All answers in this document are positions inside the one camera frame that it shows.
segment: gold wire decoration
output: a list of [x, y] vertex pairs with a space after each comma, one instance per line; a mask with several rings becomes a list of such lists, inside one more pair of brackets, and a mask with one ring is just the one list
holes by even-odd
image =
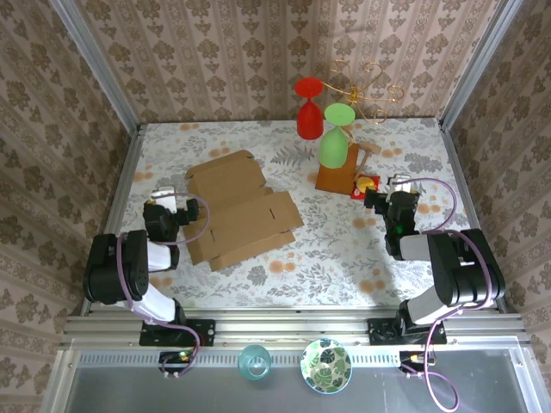
[[378, 63], [376, 62], [366, 62], [362, 65], [362, 70], [365, 71], [368, 75], [371, 74], [372, 71], [375, 70], [375, 67], [378, 67], [380, 69], [379, 71], [379, 74], [377, 74], [377, 76], [375, 76], [375, 78], [371, 79], [367, 85], [365, 85], [365, 87], [363, 88], [360, 88], [357, 84], [355, 84], [354, 82], [352, 82], [352, 69], [350, 68], [350, 61], [348, 60], [341, 60], [341, 59], [336, 59], [336, 60], [333, 60], [330, 64], [329, 64], [329, 70], [330, 71], [335, 71], [335, 72], [340, 72], [340, 71], [343, 71], [343, 68], [344, 67], [347, 67], [348, 68], [348, 80], [350, 82], [350, 90], [341, 90], [341, 89], [337, 89], [333, 86], [331, 86], [330, 84], [328, 83], [325, 83], [325, 82], [321, 82], [325, 87], [329, 88], [329, 89], [333, 89], [335, 90], [336, 92], [339, 92], [339, 93], [342, 93], [346, 100], [350, 103], [350, 105], [355, 105], [356, 108], [358, 109], [358, 112], [360, 113], [360, 115], [363, 117], [363, 119], [365, 119], [367, 122], [369, 123], [373, 123], [373, 124], [376, 124], [376, 125], [379, 125], [380, 123], [384, 122], [385, 120], [387, 120], [387, 112], [384, 111], [383, 109], [381, 108], [377, 108], [375, 110], [375, 112], [373, 113], [373, 117], [375, 118], [374, 120], [371, 120], [371, 119], [368, 119], [368, 117], [365, 115], [365, 113], [362, 111], [362, 107], [361, 107], [361, 102], [363, 101], [372, 101], [372, 102], [397, 102], [399, 101], [400, 99], [402, 99], [406, 93], [405, 91], [402, 89], [401, 86], [399, 86], [398, 84], [391, 84], [390, 86], [387, 87], [387, 92], [390, 93], [390, 95], [392, 97], [382, 97], [382, 98], [376, 98], [376, 97], [367, 97], [364, 95], [363, 92], [365, 92], [365, 90], [371, 86], [373, 83], [375, 83], [377, 81], [377, 79], [379, 78], [380, 75], [382, 75], [382, 67], [381, 65], [379, 65]]

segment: flattened cardboard box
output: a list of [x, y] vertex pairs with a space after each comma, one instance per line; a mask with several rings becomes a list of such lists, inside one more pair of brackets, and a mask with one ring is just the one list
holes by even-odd
[[[264, 185], [260, 165], [248, 151], [191, 168], [188, 190], [209, 205], [210, 222], [205, 233], [188, 251], [194, 265], [210, 261], [217, 271], [294, 241], [292, 229], [303, 226], [289, 192], [274, 193]], [[205, 225], [205, 213], [183, 228], [186, 238]]]

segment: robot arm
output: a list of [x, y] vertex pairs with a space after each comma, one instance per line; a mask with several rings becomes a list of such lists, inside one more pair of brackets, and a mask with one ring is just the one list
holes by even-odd
[[[388, 194], [369, 190], [366, 193], [365, 207], [375, 208], [382, 215], [387, 233], [387, 252], [399, 261], [430, 262], [434, 286], [413, 299], [400, 304], [392, 326], [375, 328], [372, 343], [388, 344], [382, 337], [396, 334], [401, 342], [419, 342], [424, 333], [439, 317], [459, 305], [476, 305], [486, 298], [486, 282], [482, 267], [474, 252], [461, 237], [445, 232], [421, 234], [415, 230], [414, 216], [419, 194], [411, 190], [410, 183], [401, 183], [409, 176], [394, 176], [389, 179]], [[470, 239], [482, 255], [492, 281], [492, 299], [505, 295], [505, 280], [492, 251], [479, 229], [461, 231]], [[390, 328], [396, 334], [388, 334]]]
[[[152, 197], [166, 194], [174, 194], [174, 188], [161, 188]], [[94, 237], [84, 271], [84, 295], [92, 303], [126, 307], [144, 318], [141, 346], [195, 345], [192, 335], [181, 328], [168, 329], [167, 324], [194, 330], [201, 336], [202, 345], [214, 344], [214, 320], [187, 319], [177, 300], [164, 296], [149, 282], [150, 273], [177, 267], [180, 250], [174, 243], [179, 227], [196, 221], [198, 214], [197, 200], [187, 200], [186, 208], [182, 209], [176, 208], [173, 196], [144, 204], [146, 230], [130, 231], [121, 242], [121, 267], [132, 308], [122, 291], [117, 269], [117, 237], [114, 234]]]

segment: floral tablecloth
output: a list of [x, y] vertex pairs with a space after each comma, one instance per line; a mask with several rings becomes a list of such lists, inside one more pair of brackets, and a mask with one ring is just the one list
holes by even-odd
[[[381, 125], [357, 120], [352, 132], [357, 141], [382, 147], [364, 169], [381, 176], [381, 182], [404, 173], [437, 177], [457, 188], [435, 120], [387, 120]], [[153, 274], [152, 284], [184, 306], [196, 307], [397, 305], [429, 287], [428, 263], [397, 262], [388, 256], [381, 216], [359, 200], [314, 188], [318, 148], [319, 139], [300, 139], [291, 120], [148, 125], [122, 231], [144, 228], [143, 203], [157, 187], [184, 191], [183, 176], [190, 167], [241, 149], [254, 154], [268, 186], [289, 191], [304, 220], [294, 230], [294, 243], [218, 272], [211, 272], [207, 262], [193, 266], [182, 247], [178, 268]], [[452, 205], [446, 188], [433, 183], [413, 187], [422, 194], [418, 229], [441, 224]], [[457, 212], [450, 227], [468, 228], [461, 199]]]

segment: teal glass cup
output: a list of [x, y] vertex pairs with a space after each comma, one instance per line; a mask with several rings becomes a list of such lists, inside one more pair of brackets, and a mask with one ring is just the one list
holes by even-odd
[[246, 347], [238, 357], [239, 372], [248, 380], [260, 380], [272, 366], [268, 350], [262, 346]]

